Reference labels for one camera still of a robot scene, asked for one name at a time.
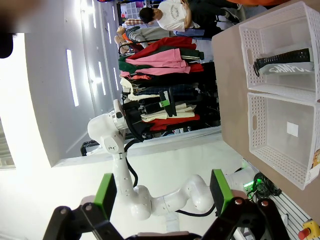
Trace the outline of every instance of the wooden table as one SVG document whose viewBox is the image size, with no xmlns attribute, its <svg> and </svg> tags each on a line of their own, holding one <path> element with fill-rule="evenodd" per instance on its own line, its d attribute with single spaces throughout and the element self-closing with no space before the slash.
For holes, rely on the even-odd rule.
<svg viewBox="0 0 320 240">
<path fill-rule="evenodd" d="M 262 16 L 284 6 L 296 3 L 292 0 L 253 18 Z M 320 12 L 320 0 L 304 0 Z M 249 152 L 247 80 L 241 50 L 239 25 L 233 26 L 212 38 L 213 57 L 219 94 L 223 140 L 244 159 L 253 164 L 308 215 L 320 224 L 320 176 L 305 190 L 293 183 Z"/>
</svg>

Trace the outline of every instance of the white plastic basket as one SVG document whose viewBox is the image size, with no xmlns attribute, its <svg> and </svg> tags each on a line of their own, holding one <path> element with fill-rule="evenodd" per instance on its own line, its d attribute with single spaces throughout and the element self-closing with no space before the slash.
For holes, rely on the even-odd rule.
<svg viewBox="0 0 320 240">
<path fill-rule="evenodd" d="M 299 1 L 245 22 L 239 29 L 248 89 L 310 102 L 320 99 L 319 12 Z M 310 41 L 315 74 L 256 76 L 253 62 L 261 55 Z"/>
<path fill-rule="evenodd" d="M 304 189 L 320 170 L 320 105 L 248 93 L 249 150 Z"/>
</svg>

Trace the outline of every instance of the black object in basket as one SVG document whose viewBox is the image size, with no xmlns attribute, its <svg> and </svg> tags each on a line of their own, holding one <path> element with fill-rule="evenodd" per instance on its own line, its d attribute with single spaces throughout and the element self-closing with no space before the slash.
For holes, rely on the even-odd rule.
<svg viewBox="0 0 320 240">
<path fill-rule="evenodd" d="M 260 76 L 260 69 L 268 64 L 288 64 L 288 63 L 304 63 L 310 62 L 310 49 L 304 48 L 300 50 L 289 51 L 286 53 L 257 58 L 253 63 L 253 69 L 255 74 L 259 77 Z"/>
</svg>

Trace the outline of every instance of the white t-shirt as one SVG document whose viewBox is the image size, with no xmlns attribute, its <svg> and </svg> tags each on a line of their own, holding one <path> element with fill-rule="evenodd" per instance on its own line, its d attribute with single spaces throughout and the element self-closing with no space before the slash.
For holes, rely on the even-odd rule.
<svg viewBox="0 0 320 240">
<path fill-rule="evenodd" d="M 158 20 L 161 28 L 168 31 L 185 31 L 185 18 L 187 11 L 184 9 L 180 0 L 166 0 L 159 4 L 158 9 L 162 12 L 162 17 Z M 200 26 L 192 22 L 190 28 L 199 28 Z"/>
</svg>

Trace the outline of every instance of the black cable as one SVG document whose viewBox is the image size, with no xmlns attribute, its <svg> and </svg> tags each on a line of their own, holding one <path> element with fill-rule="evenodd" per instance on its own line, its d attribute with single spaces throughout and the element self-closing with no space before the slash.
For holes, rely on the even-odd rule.
<svg viewBox="0 0 320 240">
<path fill-rule="evenodd" d="M 128 149 L 133 145 L 133 144 L 136 144 L 136 143 L 140 143 L 141 141 L 138 140 L 138 139 L 132 139 L 130 142 L 127 143 L 127 145 L 125 145 L 124 147 L 124 152 L 126 153 L 128 151 Z M 136 171 L 133 169 L 133 167 L 130 165 L 130 163 L 128 162 L 128 159 L 127 157 L 125 157 L 125 161 L 126 161 L 126 164 L 128 166 L 128 169 L 130 171 L 130 173 L 132 173 L 133 177 L 134 177 L 134 183 L 133 183 L 133 187 L 136 187 L 138 185 L 138 174 L 136 173 Z"/>
<path fill-rule="evenodd" d="M 137 143 L 141 143 L 141 141 L 139 139 L 132 139 L 130 142 L 128 142 L 125 146 L 124 146 L 124 152 L 128 152 L 128 149 L 133 145 L 133 144 L 137 144 Z"/>
<path fill-rule="evenodd" d="M 176 212 L 178 214 L 184 214 L 190 217 L 206 217 L 209 216 L 216 208 L 216 205 L 213 204 L 212 207 L 210 208 L 209 211 L 205 212 L 205 213 L 191 213 L 191 212 L 187 212 L 187 211 L 183 211 L 183 210 L 177 210 Z"/>
<path fill-rule="evenodd" d="M 242 167 L 239 167 L 237 170 L 235 170 L 235 173 L 236 172 L 239 172 L 239 171 L 241 171 L 242 170 Z"/>
<path fill-rule="evenodd" d="M 255 196 L 255 200 L 268 198 L 270 195 L 279 196 L 282 193 L 282 190 L 276 188 L 274 183 L 270 181 L 265 175 L 261 172 L 258 172 L 253 179 L 252 190 L 247 193 L 247 197 L 253 201 Z"/>
<path fill-rule="evenodd" d="M 134 183 L 133 183 L 133 187 L 136 187 L 138 185 L 138 174 L 136 173 L 136 171 L 133 169 L 133 167 L 130 165 L 130 163 L 128 162 L 128 159 L 125 158 L 126 164 L 128 166 L 128 169 L 130 171 L 130 173 L 132 173 L 133 177 L 134 177 Z"/>
</svg>

